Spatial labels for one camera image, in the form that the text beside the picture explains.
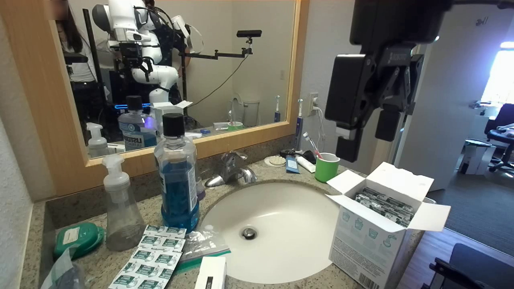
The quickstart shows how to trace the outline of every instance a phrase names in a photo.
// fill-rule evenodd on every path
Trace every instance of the black chair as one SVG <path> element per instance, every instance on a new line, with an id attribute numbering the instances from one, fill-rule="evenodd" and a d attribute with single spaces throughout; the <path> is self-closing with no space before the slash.
<path id="1" fill-rule="evenodd" d="M 497 127 L 511 123 L 514 123 L 514 104 L 506 103 L 500 109 L 496 119 L 489 120 L 485 126 L 484 133 L 487 135 L 488 141 L 494 139 L 507 144 L 502 158 L 493 158 L 492 162 L 497 164 L 489 168 L 490 172 L 494 172 L 501 167 L 514 169 L 514 165 L 509 162 L 510 155 L 514 150 L 514 137 L 507 137 L 501 131 L 496 130 Z"/>

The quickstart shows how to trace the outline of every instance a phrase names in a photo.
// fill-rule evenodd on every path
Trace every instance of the wall outlet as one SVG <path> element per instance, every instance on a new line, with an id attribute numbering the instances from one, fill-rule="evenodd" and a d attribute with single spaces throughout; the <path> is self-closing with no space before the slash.
<path id="1" fill-rule="evenodd" d="M 316 114 L 316 111 L 313 110 L 314 108 L 314 99 L 318 98 L 318 93 L 309 93 L 304 99 L 303 99 L 303 115 L 304 116 L 311 116 Z"/>

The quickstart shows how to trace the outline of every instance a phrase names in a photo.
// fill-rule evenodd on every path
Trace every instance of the plastic bag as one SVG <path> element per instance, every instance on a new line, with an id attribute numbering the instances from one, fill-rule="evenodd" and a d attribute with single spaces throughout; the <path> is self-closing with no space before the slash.
<path id="1" fill-rule="evenodd" d="M 67 248 L 52 266 L 50 273 L 43 281 L 41 289 L 84 289 L 84 270 L 71 261 L 70 250 L 75 252 L 75 247 Z"/>
<path id="2" fill-rule="evenodd" d="M 200 266 L 203 256 L 220 256 L 230 253 L 225 239 L 214 231 L 212 226 L 205 226 L 204 230 L 192 231 L 187 234 L 186 244 L 182 250 L 182 257 L 178 261 L 177 273 L 182 273 Z"/>

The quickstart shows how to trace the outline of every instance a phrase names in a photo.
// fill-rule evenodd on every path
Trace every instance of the floor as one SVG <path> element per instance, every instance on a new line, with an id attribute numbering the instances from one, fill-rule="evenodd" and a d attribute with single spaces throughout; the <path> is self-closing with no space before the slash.
<path id="1" fill-rule="evenodd" d="M 485 175 L 457 171 L 446 190 L 427 197 L 452 209 L 446 227 L 514 256 L 514 172 Z"/>
<path id="2" fill-rule="evenodd" d="M 425 232 L 397 289 L 418 289 L 423 283 L 430 284 L 434 271 L 428 267 L 429 264 L 434 263 L 436 257 L 450 261 L 453 247 L 457 243 L 514 266 L 514 257 L 445 228 L 442 232 Z"/>

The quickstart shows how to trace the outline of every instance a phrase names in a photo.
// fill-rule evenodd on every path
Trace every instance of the blue packet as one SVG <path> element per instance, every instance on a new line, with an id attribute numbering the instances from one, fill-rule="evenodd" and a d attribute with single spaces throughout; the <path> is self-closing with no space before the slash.
<path id="1" fill-rule="evenodd" d="M 296 159 L 290 155 L 286 157 L 286 172 L 299 174 L 300 170 L 298 169 L 298 163 Z"/>

